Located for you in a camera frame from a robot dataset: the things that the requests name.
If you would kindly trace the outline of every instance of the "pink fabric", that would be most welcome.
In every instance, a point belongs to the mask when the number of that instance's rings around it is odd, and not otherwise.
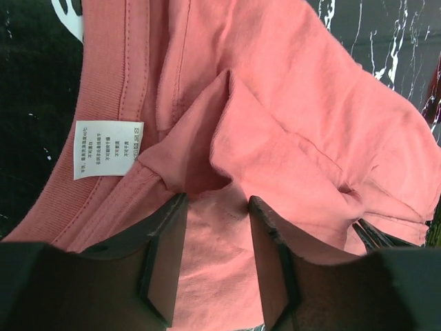
[[[263,322],[246,205],[349,252],[364,217],[422,243],[441,152],[404,98],[364,72],[302,0],[83,0],[75,120],[144,121],[124,177],[73,181],[73,128],[39,200],[6,241],[82,251],[191,203],[173,330]]]

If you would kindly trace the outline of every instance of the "pink garment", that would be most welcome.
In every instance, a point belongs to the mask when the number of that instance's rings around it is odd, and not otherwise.
[[[441,152],[404,98],[355,63],[303,0],[83,0],[75,120],[145,122],[124,177],[73,181],[72,130],[6,241],[86,247],[191,203],[173,330],[263,323],[250,195],[349,252],[363,217],[422,243]]]

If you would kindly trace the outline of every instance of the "black surface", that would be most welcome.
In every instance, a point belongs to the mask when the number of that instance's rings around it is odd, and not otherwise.
[[[70,0],[54,1],[66,10]],[[441,52],[439,0],[309,2],[365,70],[423,109]],[[72,125],[81,57],[81,42],[51,0],[0,1],[0,238],[32,207],[59,157]]]

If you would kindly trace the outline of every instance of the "care label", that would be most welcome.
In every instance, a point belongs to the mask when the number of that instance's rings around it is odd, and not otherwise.
[[[139,154],[144,123],[76,121],[74,180],[124,176]]]

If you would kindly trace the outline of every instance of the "white tag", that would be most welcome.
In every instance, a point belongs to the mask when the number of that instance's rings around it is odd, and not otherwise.
[[[74,180],[124,176],[139,154],[144,123],[76,121]]]

